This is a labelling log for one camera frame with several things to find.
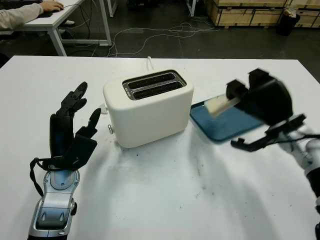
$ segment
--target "person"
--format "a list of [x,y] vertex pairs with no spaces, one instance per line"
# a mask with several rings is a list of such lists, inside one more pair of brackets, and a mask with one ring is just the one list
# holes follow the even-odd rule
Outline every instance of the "person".
[[60,11],[64,5],[58,1],[43,1],[24,5],[20,8],[0,10],[0,31],[13,30],[31,20],[36,19],[44,12]]

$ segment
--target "toaster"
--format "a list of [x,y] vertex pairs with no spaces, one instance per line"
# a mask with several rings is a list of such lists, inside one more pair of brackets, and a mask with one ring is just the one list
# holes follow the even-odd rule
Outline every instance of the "toaster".
[[188,124],[193,92],[175,70],[110,81],[103,87],[110,132],[124,148],[178,133]]

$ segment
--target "robotic hand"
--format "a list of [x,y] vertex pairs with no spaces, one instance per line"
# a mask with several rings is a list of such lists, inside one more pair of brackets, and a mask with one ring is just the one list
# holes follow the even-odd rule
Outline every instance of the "robotic hand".
[[[290,94],[281,81],[256,69],[249,73],[249,85],[247,89],[238,80],[233,80],[227,84],[226,97],[237,103],[236,108],[270,127],[265,137],[257,141],[245,143],[244,139],[239,138],[232,140],[231,145],[254,152],[268,145],[279,144],[304,169],[317,197],[315,209],[320,214],[320,134],[313,134],[304,124],[306,117],[303,114],[293,115]],[[316,239],[320,240],[320,223],[315,226],[315,234]]]
[[[82,99],[87,87],[83,82],[74,92],[69,92],[61,102],[61,108],[51,115],[51,158],[35,158],[30,163],[30,178],[41,199],[34,210],[28,240],[66,240],[69,234],[72,217],[77,212],[73,193],[80,181],[78,169],[88,162],[97,146],[91,138],[97,132],[95,127],[101,108],[93,112],[88,126],[81,127],[75,136],[73,133],[75,112],[87,103],[85,98]],[[43,180],[44,193],[36,181],[36,164],[47,171]]]

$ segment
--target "person's hand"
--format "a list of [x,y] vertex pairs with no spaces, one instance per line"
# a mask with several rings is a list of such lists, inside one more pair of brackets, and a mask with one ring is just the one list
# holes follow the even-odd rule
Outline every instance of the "person's hand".
[[58,1],[43,1],[39,3],[44,12],[60,11],[64,9],[64,5]]

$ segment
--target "wooden crate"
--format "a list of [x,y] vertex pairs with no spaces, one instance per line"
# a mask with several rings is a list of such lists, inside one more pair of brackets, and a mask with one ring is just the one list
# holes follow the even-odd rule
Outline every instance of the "wooden crate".
[[320,0],[289,0],[287,1],[288,5],[299,9],[320,9]]
[[206,8],[206,13],[210,16],[212,11],[212,5],[214,4],[213,0],[204,0],[204,5]]
[[320,16],[318,16],[312,25],[313,28],[320,28]]
[[249,26],[252,9],[221,9],[213,4],[209,15],[215,26]]
[[275,26],[283,10],[257,9],[255,10],[250,26]]
[[299,28],[311,28],[319,15],[319,11],[300,10],[296,13],[300,15],[300,20],[297,22],[295,27]]
[[283,7],[291,0],[213,0],[219,7]]

